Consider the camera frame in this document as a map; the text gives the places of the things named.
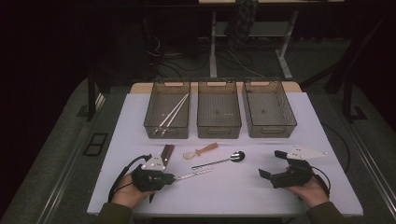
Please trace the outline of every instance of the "sleeve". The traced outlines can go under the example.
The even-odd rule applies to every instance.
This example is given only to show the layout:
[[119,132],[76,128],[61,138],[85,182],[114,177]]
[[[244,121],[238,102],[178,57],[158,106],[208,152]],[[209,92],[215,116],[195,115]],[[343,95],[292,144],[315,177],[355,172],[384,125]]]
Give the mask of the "sleeve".
[[128,224],[132,209],[116,203],[105,203],[94,224]]
[[312,224],[347,224],[347,219],[341,215],[333,203],[323,203],[309,209],[306,214]]

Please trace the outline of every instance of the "dark background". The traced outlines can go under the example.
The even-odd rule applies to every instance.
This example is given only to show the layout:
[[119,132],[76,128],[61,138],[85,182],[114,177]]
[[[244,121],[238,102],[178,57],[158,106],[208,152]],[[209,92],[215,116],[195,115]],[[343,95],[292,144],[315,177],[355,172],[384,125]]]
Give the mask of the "dark background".
[[[393,1],[346,1],[342,7],[302,8],[293,37],[317,41],[340,37],[356,39],[357,44],[348,50],[349,56],[354,55],[361,37],[387,14],[391,8],[389,3]],[[139,13],[105,17],[88,14],[87,17],[81,11],[70,2],[0,1],[3,143],[0,149],[0,216],[35,161],[70,94],[92,67],[101,91],[108,91],[112,85],[150,80],[153,76],[150,58],[145,53],[145,27]],[[271,7],[266,11],[275,15],[283,9]],[[166,34],[159,28],[173,23],[166,15],[160,13],[153,19],[155,32]],[[386,17],[348,74],[355,78],[396,130],[395,101],[389,101],[396,93],[392,65],[396,62],[395,15]],[[188,21],[200,24],[200,21],[210,20],[207,16],[210,13],[196,11],[190,14]],[[210,29],[198,25],[200,28],[192,31],[187,24],[168,27],[179,36],[164,35],[163,38],[168,38],[172,44],[173,39],[188,36],[183,39],[192,42],[179,47],[189,53],[194,52],[194,38]],[[350,57],[342,60],[348,62]],[[132,75],[136,72],[145,75]],[[338,73],[345,74],[345,67],[339,68]]]

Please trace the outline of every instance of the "hand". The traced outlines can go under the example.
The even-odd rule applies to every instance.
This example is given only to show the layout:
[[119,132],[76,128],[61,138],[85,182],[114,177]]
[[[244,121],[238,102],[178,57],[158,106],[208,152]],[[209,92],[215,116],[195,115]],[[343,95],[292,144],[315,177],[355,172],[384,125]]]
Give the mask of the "hand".
[[312,177],[309,182],[303,186],[293,186],[285,189],[298,195],[309,208],[329,201],[329,198],[323,188],[314,177]]
[[131,174],[125,175],[120,181],[114,193],[112,203],[121,204],[129,208],[134,208],[142,199],[145,199],[154,191],[142,192],[132,184]]

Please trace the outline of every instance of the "floor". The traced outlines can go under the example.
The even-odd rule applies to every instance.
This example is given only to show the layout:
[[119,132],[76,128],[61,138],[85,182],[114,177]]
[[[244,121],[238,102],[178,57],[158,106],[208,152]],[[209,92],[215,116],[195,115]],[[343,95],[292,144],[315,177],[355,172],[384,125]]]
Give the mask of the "floor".
[[[282,77],[275,56],[275,49],[279,45],[278,39],[252,39],[245,50],[231,54],[219,43],[216,54],[218,77]],[[292,80],[301,83],[333,65],[343,56],[348,45],[349,42],[342,39],[291,41],[286,60],[293,75]],[[158,67],[158,77],[209,77],[208,56],[208,48],[202,48],[202,54],[196,59],[185,58],[169,49],[163,63],[165,65]],[[356,87],[353,89],[352,104],[361,108],[367,119],[347,122],[341,114],[342,91],[328,94],[323,89],[328,78],[320,79],[303,91],[308,93],[340,163],[348,167],[346,175],[363,207],[363,217],[349,219],[351,223],[396,223],[395,211],[391,208],[395,201],[393,190],[396,189],[396,180],[392,176],[396,166],[396,133]],[[76,88],[4,215],[2,224],[94,221],[95,216],[87,214],[86,210],[129,89],[117,86],[109,94],[99,94],[97,112],[92,121],[87,121],[87,81]],[[102,153],[98,157],[83,156],[82,152],[95,133],[107,133]],[[309,223],[305,216],[284,217],[280,220],[253,218],[200,221]]]

